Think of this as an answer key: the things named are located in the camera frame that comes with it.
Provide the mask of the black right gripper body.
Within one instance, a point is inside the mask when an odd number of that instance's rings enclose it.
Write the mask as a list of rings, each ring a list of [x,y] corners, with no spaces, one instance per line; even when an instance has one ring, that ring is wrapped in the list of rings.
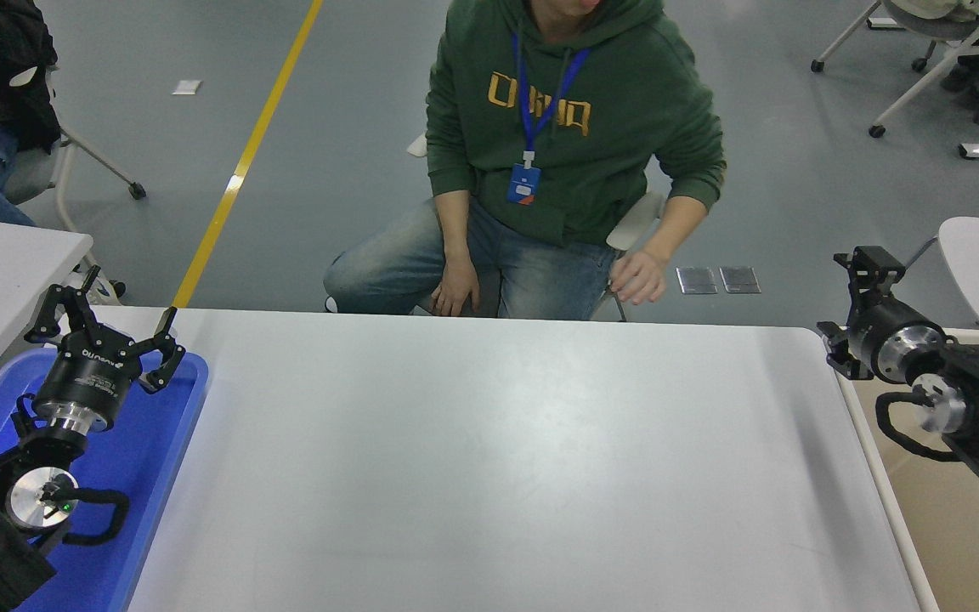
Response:
[[[937,351],[937,325],[892,296],[848,321],[848,346],[883,381],[908,381],[913,363]]]

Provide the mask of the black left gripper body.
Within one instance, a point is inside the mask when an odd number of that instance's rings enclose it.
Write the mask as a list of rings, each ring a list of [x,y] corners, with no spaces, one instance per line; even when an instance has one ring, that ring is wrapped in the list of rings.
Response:
[[[35,413],[51,421],[57,408],[74,405],[92,411],[100,423],[116,422],[141,375],[141,359],[121,356],[122,349],[109,342],[94,348],[84,338],[63,341],[35,396]]]

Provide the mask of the person's left hand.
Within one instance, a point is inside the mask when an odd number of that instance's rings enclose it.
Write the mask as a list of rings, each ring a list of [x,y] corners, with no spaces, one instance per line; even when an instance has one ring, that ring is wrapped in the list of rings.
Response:
[[[669,262],[668,258],[650,254],[646,249],[630,252],[614,261],[609,290],[622,302],[655,303],[667,292]]]

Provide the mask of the person's right hand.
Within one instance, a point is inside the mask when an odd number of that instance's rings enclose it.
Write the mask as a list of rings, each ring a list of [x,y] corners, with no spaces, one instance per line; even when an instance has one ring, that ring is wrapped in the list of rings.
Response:
[[[479,306],[479,278],[473,261],[467,256],[448,258],[442,279],[430,297],[430,313],[434,316],[459,317],[465,309],[474,313]]]

